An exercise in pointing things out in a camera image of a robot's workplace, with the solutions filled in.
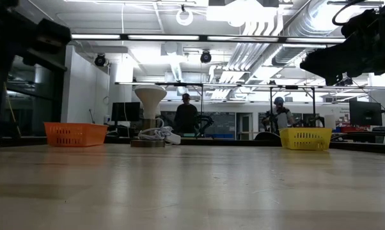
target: computer monitor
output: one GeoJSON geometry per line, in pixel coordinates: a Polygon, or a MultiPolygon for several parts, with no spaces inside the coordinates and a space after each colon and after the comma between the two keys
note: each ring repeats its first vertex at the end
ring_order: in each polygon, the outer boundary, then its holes
{"type": "Polygon", "coordinates": [[[351,125],[382,125],[382,107],[379,103],[349,101],[351,125]]]}
{"type": "Polygon", "coordinates": [[[140,102],[118,102],[113,103],[111,120],[117,121],[139,121],[140,102]]]}

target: person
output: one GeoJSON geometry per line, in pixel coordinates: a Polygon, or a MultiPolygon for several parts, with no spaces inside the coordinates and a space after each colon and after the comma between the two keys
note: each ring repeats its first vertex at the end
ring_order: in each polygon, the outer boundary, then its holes
{"type": "Polygon", "coordinates": [[[288,128],[288,124],[293,125],[295,123],[294,115],[292,115],[289,109],[283,106],[284,102],[285,101],[283,98],[278,96],[274,100],[275,107],[272,108],[272,114],[275,115],[275,122],[278,126],[278,129],[288,128]]]}
{"type": "Polygon", "coordinates": [[[182,95],[183,104],[177,107],[174,122],[176,131],[181,134],[195,134],[197,108],[190,104],[190,95],[182,95]]]}

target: red object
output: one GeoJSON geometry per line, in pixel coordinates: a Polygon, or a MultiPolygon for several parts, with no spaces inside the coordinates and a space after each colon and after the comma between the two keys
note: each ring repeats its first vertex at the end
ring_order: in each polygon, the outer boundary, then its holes
{"type": "Polygon", "coordinates": [[[107,126],[45,122],[47,144],[57,147],[87,147],[104,143],[107,126]]]}
{"type": "Polygon", "coordinates": [[[341,127],[340,132],[341,133],[348,133],[348,132],[366,132],[367,129],[369,128],[366,126],[361,126],[361,127],[341,127]]]}

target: helmet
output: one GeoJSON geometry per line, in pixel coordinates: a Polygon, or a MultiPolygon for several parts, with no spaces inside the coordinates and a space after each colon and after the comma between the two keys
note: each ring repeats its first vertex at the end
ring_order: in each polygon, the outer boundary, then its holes
{"type": "Polygon", "coordinates": [[[282,97],[279,96],[279,97],[275,98],[274,104],[282,106],[283,102],[285,102],[285,101],[283,100],[282,97]]]}

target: wooden table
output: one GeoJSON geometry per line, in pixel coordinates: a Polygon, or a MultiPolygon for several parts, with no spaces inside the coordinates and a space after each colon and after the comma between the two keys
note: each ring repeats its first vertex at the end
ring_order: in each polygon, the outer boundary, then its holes
{"type": "Polygon", "coordinates": [[[0,229],[384,230],[385,155],[2,148],[0,229]]]}

